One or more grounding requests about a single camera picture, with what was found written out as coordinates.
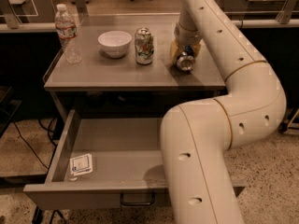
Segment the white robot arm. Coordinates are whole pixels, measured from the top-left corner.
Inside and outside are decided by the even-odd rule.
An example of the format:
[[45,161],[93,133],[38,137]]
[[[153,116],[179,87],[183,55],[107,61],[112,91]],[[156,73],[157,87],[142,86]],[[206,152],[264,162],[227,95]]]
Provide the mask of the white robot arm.
[[223,13],[218,0],[180,0],[178,37],[195,30],[226,94],[171,108],[161,124],[164,172],[176,224],[244,224],[224,151],[265,138],[283,120],[286,96],[265,57]]

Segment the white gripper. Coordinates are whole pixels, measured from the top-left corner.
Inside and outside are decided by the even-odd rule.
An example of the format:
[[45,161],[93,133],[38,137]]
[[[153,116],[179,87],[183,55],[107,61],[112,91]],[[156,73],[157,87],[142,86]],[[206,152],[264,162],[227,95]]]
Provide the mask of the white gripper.
[[170,58],[173,65],[177,64],[178,58],[183,52],[183,46],[192,46],[193,57],[199,55],[202,39],[200,32],[196,25],[192,22],[182,23],[178,22],[174,31],[175,40],[170,46]]

